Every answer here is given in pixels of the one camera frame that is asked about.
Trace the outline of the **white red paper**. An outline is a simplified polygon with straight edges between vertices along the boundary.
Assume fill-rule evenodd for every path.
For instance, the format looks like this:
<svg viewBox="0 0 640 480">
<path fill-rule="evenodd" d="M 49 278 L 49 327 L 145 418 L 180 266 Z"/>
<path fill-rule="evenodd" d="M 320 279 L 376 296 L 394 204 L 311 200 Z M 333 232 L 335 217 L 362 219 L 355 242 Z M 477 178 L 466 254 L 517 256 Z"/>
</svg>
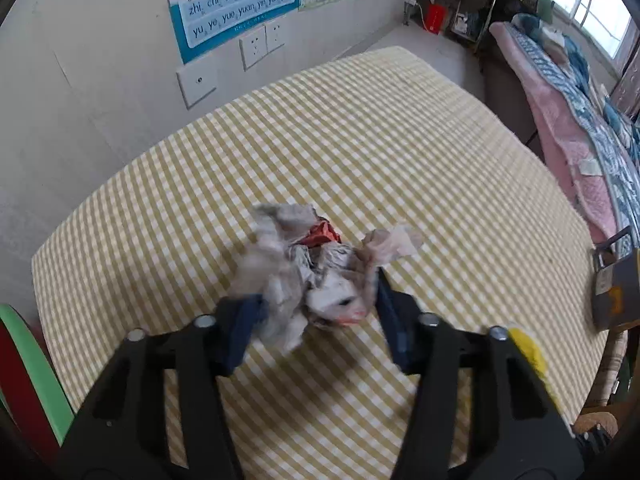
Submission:
<svg viewBox="0 0 640 480">
<path fill-rule="evenodd" d="M 255 241 L 245 249 L 230 295 L 260 295 L 266 313 L 257 337 L 292 351 L 308 326 L 332 330 L 364 320 L 378 289 L 378 268 L 417 252 L 422 234 L 406 224 L 374 229 L 358 245 L 345 243 L 313 206 L 260 204 Z"/>
</svg>

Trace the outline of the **yellow medicine box wrapper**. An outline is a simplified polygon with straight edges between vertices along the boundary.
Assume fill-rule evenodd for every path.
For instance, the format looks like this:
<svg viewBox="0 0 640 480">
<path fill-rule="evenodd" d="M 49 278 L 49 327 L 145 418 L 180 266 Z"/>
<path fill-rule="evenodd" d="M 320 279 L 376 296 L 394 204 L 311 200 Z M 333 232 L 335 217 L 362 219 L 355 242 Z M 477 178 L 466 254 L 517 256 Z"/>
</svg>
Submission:
<svg viewBox="0 0 640 480">
<path fill-rule="evenodd" d="M 537 341 L 530 336 L 526 330 L 523 330 L 518 326 L 509 326 L 506 329 L 506 332 L 514 341 L 518 350 L 523 353 L 523 356 L 525 356 L 525 359 L 529 362 L 529 365 L 532 367 L 537 377 L 544 384 L 544 388 L 546 388 L 554 406 L 559 410 L 559 412 L 562 412 L 561 404 L 559 404 L 558 398 L 554 394 L 550 382 L 548 381 L 547 362 L 542 355 L 541 348 L 538 346 Z"/>
</svg>

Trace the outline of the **green red trash bin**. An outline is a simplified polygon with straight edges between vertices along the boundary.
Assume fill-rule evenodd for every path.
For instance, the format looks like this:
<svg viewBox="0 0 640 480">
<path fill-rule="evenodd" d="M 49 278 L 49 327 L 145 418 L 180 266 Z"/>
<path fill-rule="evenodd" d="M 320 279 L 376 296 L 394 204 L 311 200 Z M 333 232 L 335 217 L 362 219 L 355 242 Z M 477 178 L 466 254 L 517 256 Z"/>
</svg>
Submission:
<svg viewBox="0 0 640 480">
<path fill-rule="evenodd" d="M 1 307 L 1 411 L 29 451 L 55 463 L 74 413 L 40 342 L 8 304 Z"/>
</svg>

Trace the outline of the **dark cup yellow lid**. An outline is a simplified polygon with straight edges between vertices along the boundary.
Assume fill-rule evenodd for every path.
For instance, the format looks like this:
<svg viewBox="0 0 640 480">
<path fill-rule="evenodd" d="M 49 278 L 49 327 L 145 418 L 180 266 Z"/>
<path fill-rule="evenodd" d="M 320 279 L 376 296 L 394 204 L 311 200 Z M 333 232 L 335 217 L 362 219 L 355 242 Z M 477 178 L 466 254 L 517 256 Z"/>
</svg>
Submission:
<svg viewBox="0 0 640 480">
<path fill-rule="evenodd" d="M 639 248 L 626 226 L 593 251 L 591 314 L 597 332 L 639 324 Z"/>
</svg>

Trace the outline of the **bed with plaid quilt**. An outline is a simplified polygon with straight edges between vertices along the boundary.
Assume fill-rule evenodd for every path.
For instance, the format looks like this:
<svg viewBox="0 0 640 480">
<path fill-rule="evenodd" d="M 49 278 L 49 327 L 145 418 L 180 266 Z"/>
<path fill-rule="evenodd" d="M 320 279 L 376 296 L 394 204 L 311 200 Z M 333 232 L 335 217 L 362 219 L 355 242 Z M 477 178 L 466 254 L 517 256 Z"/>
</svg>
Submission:
<svg viewBox="0 0 640 480">
<path fill-rule="evenodd" d="M 523 88 L 544 163 L 596 243 L 630 229 L 616 245 L 626 254 L 639 244 L 639 127 L 564 32 L 524 13 L 489 31 Z"/>
</svg>

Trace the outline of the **red bucket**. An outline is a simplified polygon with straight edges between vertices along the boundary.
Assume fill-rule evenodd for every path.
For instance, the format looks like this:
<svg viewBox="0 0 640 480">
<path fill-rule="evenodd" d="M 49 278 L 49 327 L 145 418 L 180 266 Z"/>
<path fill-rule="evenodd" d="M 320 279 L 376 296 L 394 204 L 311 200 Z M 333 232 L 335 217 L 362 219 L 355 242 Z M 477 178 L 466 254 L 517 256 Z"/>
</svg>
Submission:
<svg viewBox="0 0 640 480">
<path fill-rule="evenodd" d="M 448 9 L 439 3 L 430 3 L 427 6 L 424 18 L 424 26 L 428 32 L 439 35 L 442 30 Z"/>
</svg>

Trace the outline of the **white wall outlet plate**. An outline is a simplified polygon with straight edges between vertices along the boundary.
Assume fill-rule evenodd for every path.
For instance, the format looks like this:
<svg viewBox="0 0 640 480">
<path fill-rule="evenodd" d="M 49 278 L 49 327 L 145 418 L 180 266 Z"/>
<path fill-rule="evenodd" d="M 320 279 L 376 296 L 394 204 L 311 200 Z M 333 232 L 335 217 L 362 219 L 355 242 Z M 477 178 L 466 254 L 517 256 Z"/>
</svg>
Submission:
<svg viewBox="0 0 640 480">
<path fill-rule="evenodd" d="M 217 88 L 217 66 L 211 56 L 201 56 L 183 65 L 176 75 L 188 110 Z"/>
</svg>

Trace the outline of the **double wall socket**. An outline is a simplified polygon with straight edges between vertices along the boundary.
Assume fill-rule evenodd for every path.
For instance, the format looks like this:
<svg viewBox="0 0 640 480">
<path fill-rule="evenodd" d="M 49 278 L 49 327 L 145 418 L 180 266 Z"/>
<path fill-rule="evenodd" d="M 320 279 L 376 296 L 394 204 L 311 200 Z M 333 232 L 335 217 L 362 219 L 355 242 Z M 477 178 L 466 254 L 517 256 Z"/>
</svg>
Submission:
<svg viewBox="0 0 640 480">
<path fill-rule="evenodd" d="M 269 53 L 284 47 L 287 39 L 288 28 L 280 18 L 247 32 L 240 38 L 244 70 L 249 70 Z"/>
</svg>

